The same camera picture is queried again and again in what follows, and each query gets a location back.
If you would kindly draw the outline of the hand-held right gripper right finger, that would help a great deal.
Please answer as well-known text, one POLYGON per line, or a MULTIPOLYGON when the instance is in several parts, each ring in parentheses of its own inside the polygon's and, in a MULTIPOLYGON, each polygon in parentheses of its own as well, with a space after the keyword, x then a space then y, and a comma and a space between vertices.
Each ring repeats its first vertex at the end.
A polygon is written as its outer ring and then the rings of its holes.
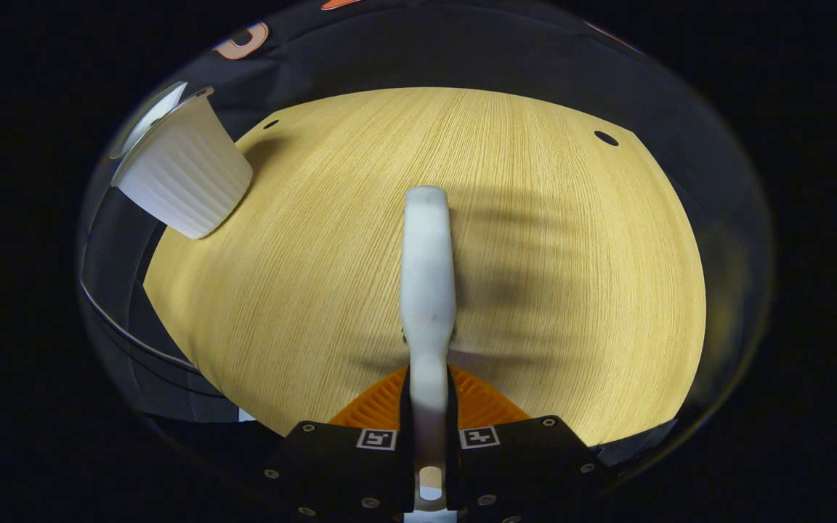
POLYGON ((449 365, 448 508, 461 522, 581 522, 607 468, 558 416, 530 417, 449 365))

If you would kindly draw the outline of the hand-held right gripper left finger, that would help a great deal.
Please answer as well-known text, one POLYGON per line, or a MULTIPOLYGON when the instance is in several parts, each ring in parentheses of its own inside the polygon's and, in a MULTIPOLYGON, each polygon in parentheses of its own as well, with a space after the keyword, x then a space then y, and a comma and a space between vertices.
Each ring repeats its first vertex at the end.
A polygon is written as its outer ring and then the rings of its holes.
POLYGON ((263 495, 291 522, 400 522, 415 507, 408 368, 328 423, 296 424, 264 465, 263 495))

